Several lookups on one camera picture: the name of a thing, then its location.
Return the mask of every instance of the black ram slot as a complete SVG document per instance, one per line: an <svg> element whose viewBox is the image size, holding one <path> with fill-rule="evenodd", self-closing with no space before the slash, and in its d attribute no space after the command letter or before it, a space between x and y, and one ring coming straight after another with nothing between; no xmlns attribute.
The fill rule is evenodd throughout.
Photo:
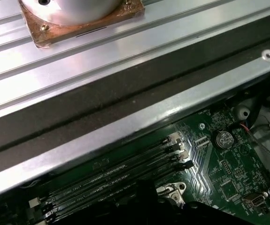
<svg viewBox="0 0 270 225"><path fill-rule="evenodd" d="M170 164L166 164L160 168L158 168L157 171L161 171L159 174L157 174L155 171L150 172L148 174L145 174L144 176L142 176L140 179L141 180L154 180L157 181L163 177L166 177L168 175L174 174L176 172L175 168L173 166L171 166ZM115 201L118 202L120 201L120 199L126 198L127 196L129 196L129 198L132 198L135 196L135 190L136 190L136 182L133 182L127 186L124 186L123 188L115 191L114 193L110 193L110 194L105 194L103 196L100 196L98 199L92 200L91 202L88 202L87 204L84 204L76 209L74 209L73 211L70 211L64 215L58 216L56 217L56 219L54 220L54 223L56 225L56 222L68 217L80 210L83 210L95 203L98 202L102 202L102 201Z"/></svg>
<svg viewBox="0 0 270 225"><path fill-rule="evenodd" d="M90 202L92 200L94 200L95 198L98 198L98 196L100 195L104 195L105 193L112 193L115 192L115 190L119 189L119 188L123 188L125 186L128 185L128 183L133 182L134 180L140 179L141 177L143 177L146 173L152 172L154 173L156 170L156 172L159 171L159 167L162 167L165 164L172 164L171 160L168 159L162 159L159 160L159 162L157 163L150 163L149 165L145 165L143 168L145 168L145 170L143 171L139 171L138 169L134 169L132 171L130 171L128 174L125 174L123 177L120 177L118 179L116 179L114 181L114 185L110 185L108 186L106 189L102 189L102 190L92 190L89 193L86 194L86 196L84 197L84 199L82 199L81 197L77 198L80 199L81 201L69 206L68 208L66 208L65 206L62 205L61 209L57 209L55 208L56 212L56 216L61 216L63 214L66 214L67 212L74 210L75 208L78 208L81 205L84 205L87 202Z"/></svg>
<svg viewBox="0 0 270 225"><path fill-rule="evenodd" d="M128 157L127 159L124 159L115 165L108 165L107 170L112 171L112 170L115 170L113 167L119 168L120 165L132 163L134 160L138 160L138 158L146 157L146 155L150 154L151 152L158 150L158 149L162 149L162 147L167 143L168 143L168 139L164 139L164 140L154 144L152 147L142 150L139 154L132 155L131 157ZM54 201L53 198L55 196L57 196L58 194L65 195L64 193L66 193L67 195L69 195L70 193L73 192L73 189L75 189L75 188L78 189L78 186L80 185L80 183L88 183L88 180L98 179L101 173L105 173L105 169L98 170L97 172L94 172L93 174L88 175L86 178L78 180L78 181L74 182L73 184L69 184L65 187L62 187L56 191L49 193L48 199L44 200L44 201L45 202L53 202Z"/></svg>
<svg viewBox="0 0 270 225"><path fill-rule="evenodd" d="M111 168L108 171L105 171L103 174L99 174L91 179L85 180L80 184L77 184L73 189L65 190L63 193L59 193L54 196L52 202L53 205L61 204L68 198L72 198L86 190L92 189L93 187L106 182L111 179L113 176L119 176L120 174L125 173L128 170L140 166L140 164L153 160L154 157L166 154L164 151L149 151L148 153L141 154L140 157L135 157L131 160L128 160L125 163L119 164L118 166Z"/></svg>

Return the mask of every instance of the connector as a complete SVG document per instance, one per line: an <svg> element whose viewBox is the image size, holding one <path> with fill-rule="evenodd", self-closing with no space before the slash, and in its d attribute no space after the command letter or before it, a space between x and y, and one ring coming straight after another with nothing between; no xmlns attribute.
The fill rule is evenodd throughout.
<svg viewBox="0 0 270 225"><path fill-rule="evenodd" d="M250 193L242 198L246 203L251 206L258 207L265 203L265 197L260 193Z"/></svg>

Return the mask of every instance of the white plastic component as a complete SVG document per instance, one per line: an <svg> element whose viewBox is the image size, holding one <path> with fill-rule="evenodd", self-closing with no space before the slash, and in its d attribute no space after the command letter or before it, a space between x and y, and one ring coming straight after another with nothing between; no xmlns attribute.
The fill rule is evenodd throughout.
<svg viewBox="0 0 270 225"><path fill-rule="evenodd" d="M182 153L180 153L179 156L180 156L181 160L187 159L187 158L189 158L189 153L185 150Z"/></svg>
<svg viewBox="0 0 270 225"><path fill-rule="evenodd" d="M40 199L37 197L37 198L34 198L34 199L31 199L28 201L28 204L30 205L30 208L33 208L37 205L40 205L41 204L41 201Z"/></svg>

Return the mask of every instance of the copper plate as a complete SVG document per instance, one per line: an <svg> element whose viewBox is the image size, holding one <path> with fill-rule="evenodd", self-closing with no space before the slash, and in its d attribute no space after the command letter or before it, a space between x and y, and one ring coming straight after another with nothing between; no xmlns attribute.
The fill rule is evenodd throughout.
<svg viewBox="0 0 270 225"><path fill-rule="evenodd" d="M128 0L100 20L77 26L62 26L39 19L23 5L21 0L19 0L19 3L32 39L38 48L49 47L52 43L107 27L143 15L145 12L141 0Z"/></svg>

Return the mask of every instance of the silver metal panel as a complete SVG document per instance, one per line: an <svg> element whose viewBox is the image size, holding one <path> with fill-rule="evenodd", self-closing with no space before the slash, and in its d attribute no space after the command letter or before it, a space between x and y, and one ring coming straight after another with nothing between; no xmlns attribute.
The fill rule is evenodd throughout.
<svg viewBox="0 0 270 225"><path fill-rule="evenodd" d="M270 63L264 61L259 53L259 59L0 172L0 193L83 157L89 152L132 135L141 129L169 120L176 113L187 112L192 107L208 102L261 77L269 71Z"/></svg>
<svg viewBox="0 0 270 225"><path fill-rule="evenodd" d="M162 0L49 49L35 47L18 12L16 0L0 0L0 117L268 16L270 1Z"/></svg>

